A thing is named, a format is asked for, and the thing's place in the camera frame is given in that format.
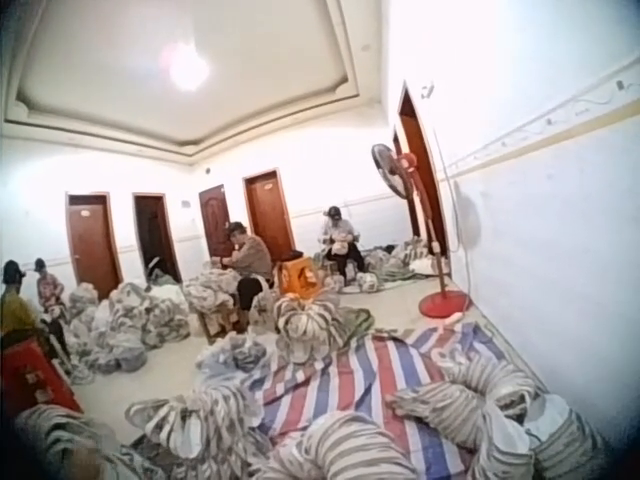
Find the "electric fan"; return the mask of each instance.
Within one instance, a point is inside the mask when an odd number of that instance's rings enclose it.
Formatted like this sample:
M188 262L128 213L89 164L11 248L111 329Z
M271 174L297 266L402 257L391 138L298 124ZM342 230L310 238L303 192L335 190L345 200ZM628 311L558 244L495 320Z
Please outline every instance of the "electric fan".
M428 236L431 238L431 248L436 257L440 291L427 295L420 301L418 306L420 313L431 318L449 318L454 313L466 311L470 305L469 296L459 290L447 290L444 283L442 253L433 228L433 212L418 174L415 155L412 153L396 155L391 148L379 143L371 148L371 156L378 173L393 193L407 200L413 196L415 188L426 217Z

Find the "wall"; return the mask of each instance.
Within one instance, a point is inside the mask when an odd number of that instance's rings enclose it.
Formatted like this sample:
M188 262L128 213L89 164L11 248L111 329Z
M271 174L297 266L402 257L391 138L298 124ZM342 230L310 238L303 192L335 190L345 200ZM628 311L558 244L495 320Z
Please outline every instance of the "wall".
M387 0L383 13L387 118L406 81L454 279L551 390L622 441L640 404L640 6Z
M138 251L133 192L165 193L171 233L183 278L200 271L206 258L198 224L197 193L191 169L136 157L2 139L0 206L2 262L14 259L33 269L42 257L68 286L76 284L67 236L65 192L110 193L114 236L123 277L144 278ZM183 200L191 208L181 206ZM25 294L35 298L35 274L27 276Z
M216 155L197 167L195 184L198 191L224 184L232 221L248 225L242 179L278 168L297 249L319 249L322 212L331 205L354 223L365 248L397 243L411 237L411 224L406 202L374 167L370 150L379 142L391 143L380 106L351 110Z

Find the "wooden door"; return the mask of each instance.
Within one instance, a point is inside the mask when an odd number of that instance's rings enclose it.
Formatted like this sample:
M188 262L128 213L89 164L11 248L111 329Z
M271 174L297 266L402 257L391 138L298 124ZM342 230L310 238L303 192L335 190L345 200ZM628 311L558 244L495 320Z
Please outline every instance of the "wooden door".
M418 162L418 173L422 184L427 192L427 199L433 212L433 228L436 233L436 239L440 244L440 250L444 256L448 255L447 234L444 226L444 215L442 214L442 205L440 204L440 195L438 192L438 184L436 175L433 170L429 150L422 134L422 127L416 114L413 102L409 96L409 92L404 90L402 103L400 106L400 122L402 129L407 137L409 151L416 156Z
M244 192L251 231L267 244L273 261L283 260L295 247L278 171L245 178Z
M134 193L133 205L143 268L146 271L151 261L159 257L157 267L181 282L164 195Z
M67 220L76 280L91 283L103 300L122 281L108 195L68 195Z
M227 235L229 207L224 185L200 192L200 210L210 257L229 257L233 244Z
M402 153L402 147L400 146L400 139L398 133L393 132L393 148L396 151L396 155ZM413 196L407 197L407 207L409 208L409 219L411 220L411 232L414 237L420 236L420 225L418 224L418 214L416 213L416 206L413 203Z

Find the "blue red white striped tarp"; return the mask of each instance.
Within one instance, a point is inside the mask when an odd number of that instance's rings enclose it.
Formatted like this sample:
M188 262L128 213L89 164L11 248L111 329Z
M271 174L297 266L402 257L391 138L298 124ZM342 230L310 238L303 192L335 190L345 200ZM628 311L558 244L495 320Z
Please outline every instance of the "blue red white striped tarp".
M373 418L408 453L421 477L464 478L471 457L427 424L396 416L386 395L443 379L429 353L458 344L469 355L503 359L492 338L475 324L449 329L425 328L373 333L354 340L349 349L305 367L274 358L272 368L250 385L264 407L260 429L279 443L293 432L335 410L357 411Z

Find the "stool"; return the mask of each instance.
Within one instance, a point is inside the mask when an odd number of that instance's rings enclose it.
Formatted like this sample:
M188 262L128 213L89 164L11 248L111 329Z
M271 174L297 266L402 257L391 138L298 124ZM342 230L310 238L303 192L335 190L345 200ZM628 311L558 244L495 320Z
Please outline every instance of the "stool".
M328 273L329 275L337 275L338 274L338 264L332 260L326 260L327 266L329 267ZM346 282L351 282L355 280L356 274L358 273L358 269L356 268L356 262L354 260L347 260L347 278Z
M200 323L202 332L204 333L204 336L207 339L207 343L209 345L213 345L216 340L218 340L219 338L223 338L227 335L227 333L233 330L234 317L236 317L236 322L240 321L235 307L223 307L218 311L208 315L202 312L197 312L197 316L198 323ZM220 329L216 333L212 333L211 330L209 330L208 320L213 320L220 326Z
M294 293L303 299L314 297L322 289L310 257L282 262L278 267L278 285L280 293Z

